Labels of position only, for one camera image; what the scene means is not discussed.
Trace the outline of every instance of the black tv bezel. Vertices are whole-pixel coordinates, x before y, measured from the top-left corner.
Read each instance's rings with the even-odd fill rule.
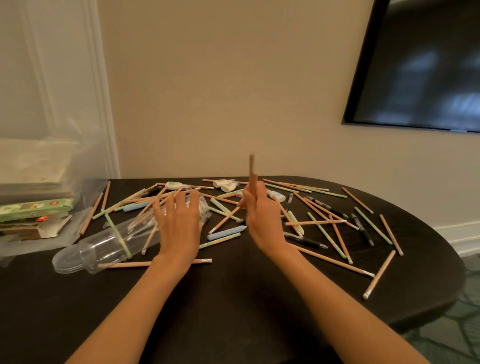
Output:
[[[429,126],[419,125],[404,125],[404,124],[380,124],[371,120],[359,120],[355,119],[355,112],[360,101],[361,93],[365,85],[370,63],[373,58],[375,46],[377,43],[380,29],[385,19],[385,15],[388,10],[390,0],[375,0],[372,6],[372,13],[367,25],[367,31],[363,39],[363,45],[360,51],[359,61],[353,76],[352,87],[347,100],[347,106],[342,119],[344,125],[356,125],[356,126],[378,126],[378,127],[392,127],[402,129],[423,129],[423,130],[440,130],[455,133],[480,133],[480,131],[461,131],[447,128],[434,128]]]

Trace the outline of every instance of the television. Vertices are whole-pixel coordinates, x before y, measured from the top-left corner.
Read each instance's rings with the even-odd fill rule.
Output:
[[[343,123],[480,133],[480,0],[376,0]]]

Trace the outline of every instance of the table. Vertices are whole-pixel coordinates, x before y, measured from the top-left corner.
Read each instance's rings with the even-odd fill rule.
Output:
[[[332,182],[293,176],[266,178],[329,188],[342,194],[342,186]],[[169,180],[211,185],[200,178]],[[166,181],[113,180],[107,206],[155,182]],[[385,216],[405,256],[394,257],[367,301],[361,296],[370,278],[312,256],[306,258],[399,332],[441,316],[455,302],[465,282],[463,263],[453,248],[408,212],[371,194],[348,189],[375,212],[367,213],[368,217],[383,231],[378,214]],[[350,197],[312,196],[348,214],[357,206]],[[299,220],[309,220],[308,208],[297,198],[291,210]],[[111,216],[120,223],[136,214],[138,210]],[[206,242],[207,232],[222,218],[212,215],[201,242]],[[392,248],[359,219],[373,237],[375,247],[365,244],[358,232],[345,224],[340,224],[339,229],[354,265],[375,273]],[[104,222],[104,218],[93,221],[86,236],[100,231]],[[221,230],[234,226],[236,223],[229,220]],[[330,245],[316,226],[304,229],[305,236]],[[325,229],[336,241],[333,228]],[[0,269],[0,363],[63,363],[145,270],[108,269],[96,275],[83,270],[61,275],[51,264],[57,251],[18,256],[7,268]],[[134,260],[151,260],[157,252],[158,247],[150,248],[147,255],[137,255]],[[332,247],[317,252],[341,260]],[[338,361],[299,295],[256,248],[248,230],[240,238],[200,250],[198,257],[213,258],[213,264],[192,266],[175,288],[152,330],[141,363],[278,364],[318,362],[319,358],[323,363]]]

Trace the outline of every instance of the hand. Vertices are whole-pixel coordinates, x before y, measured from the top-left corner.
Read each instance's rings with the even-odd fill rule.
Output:
[[[158,200],[153,203],[153,212],[160,230],[158,256],[165,257],[167,261],[175,261],[175,264],[188,269],[197,256],[200,245],[200,193],[198,190],[190,192],[189,207],[185,202],[185,195],[184,191],[177,194],[177,208],[173,198],[167,199],[166,216],[160,210]]]
[[[267,188],[263,182],[257,181],[256,199],[247,185],[238,206],[247,210],[247,226],[260,250],[271,255],[287,247],[279,203],[267,197]]]

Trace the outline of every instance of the forearm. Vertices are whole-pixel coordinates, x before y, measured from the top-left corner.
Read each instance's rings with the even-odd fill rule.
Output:
[[[184,264],[157,256],[67,363],[137,363],[158,313],[187,269]]]
[[[398,334],[285,246],[268,254],[299,292],[325,337],[346,364],[428,364]]]

